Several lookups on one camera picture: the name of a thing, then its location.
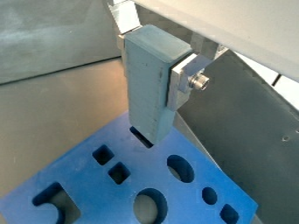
screw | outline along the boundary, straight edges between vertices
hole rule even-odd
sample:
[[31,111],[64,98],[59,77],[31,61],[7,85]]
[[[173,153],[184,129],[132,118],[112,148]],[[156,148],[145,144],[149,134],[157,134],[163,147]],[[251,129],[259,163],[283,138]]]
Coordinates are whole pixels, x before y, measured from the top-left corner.
[[189,87],[196,90],[204,90],[209,84],[209,78],[197,72],[189,79]]

metal clamp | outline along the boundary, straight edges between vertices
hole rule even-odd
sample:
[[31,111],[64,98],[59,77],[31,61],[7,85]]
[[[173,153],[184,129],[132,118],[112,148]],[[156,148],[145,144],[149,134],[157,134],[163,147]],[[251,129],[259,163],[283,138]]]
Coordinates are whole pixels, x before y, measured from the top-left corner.
[[228,50],[197,33],[192,34],[191,48],[197,55],[193,53],[172,68],[167,100],[171,111],[176,111],[188,101],[192,89],[205,89],[209,78],[204,75],[204,68]]

gray metal block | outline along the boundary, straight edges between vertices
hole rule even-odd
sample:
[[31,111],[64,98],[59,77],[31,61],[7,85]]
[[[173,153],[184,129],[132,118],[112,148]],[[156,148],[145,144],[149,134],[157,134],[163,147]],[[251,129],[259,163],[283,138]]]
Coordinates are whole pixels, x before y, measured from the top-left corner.
[[152,144],[173,125],[173,112],[165,107],[171,66],[191,47],[152,25],[125,35],[125,73],[129,121]]

square cutout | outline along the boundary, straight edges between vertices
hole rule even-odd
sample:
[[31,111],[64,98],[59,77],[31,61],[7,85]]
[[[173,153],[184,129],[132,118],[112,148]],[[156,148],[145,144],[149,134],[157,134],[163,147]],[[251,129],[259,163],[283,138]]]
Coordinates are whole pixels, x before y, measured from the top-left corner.
[[129,175],[129,170],[120,162],[108,171],[108,176],[115,180],[117,185],[120,185],[127,180]]
[[92,153],[92,157],[97,160],[100,165],[104,165],[113,156],[113,152],[105,145],[101,145]]

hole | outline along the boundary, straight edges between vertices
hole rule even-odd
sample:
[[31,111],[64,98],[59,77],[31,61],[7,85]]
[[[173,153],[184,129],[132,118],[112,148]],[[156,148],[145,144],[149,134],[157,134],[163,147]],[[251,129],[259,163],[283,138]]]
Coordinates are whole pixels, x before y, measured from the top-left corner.
[[97,163],[104,165],[115,156],[115,154],[105,145],[101,145],[97,150],[93,151],[92,156],[97,160]]
[[123,163],[117,163],[108,171],[108,175],[115,180],[116,184],[120,185],[127,180],[131,173]]
[[133,209],[141,224],[163,223],[168,211],[164,195],[153,188],[144,189],[135,197]]
[[229,205],[225,205],[221,208],[219,216],[225,221],[227,224],[236,224],[239,221],[239,213]]
[[56,206],[60,214],[56,224],[71,224],[80,217],[80,210],[57,182],[33,197],[32,203],[36,207],[45,203]]
[[287,142],[290,140],[290,136],[283,136],[283,142]]
[[143,143],[143,145],[147,149],[153,147],[152,143],[145,139],[143,134],[136,130],[136,128],[133,126],[129,128],[129,131],[132,132],[135,137],[139,139],[139,141]]
[[172,175],[183,183],[191,183],[193,181],[193,170],[187,160],[176,155],[171,155],[167,158],[167,165]]
[[217,194],[212,188],[204,187],[201,190],[201,198],[208,205],[215,205],[217,202]]

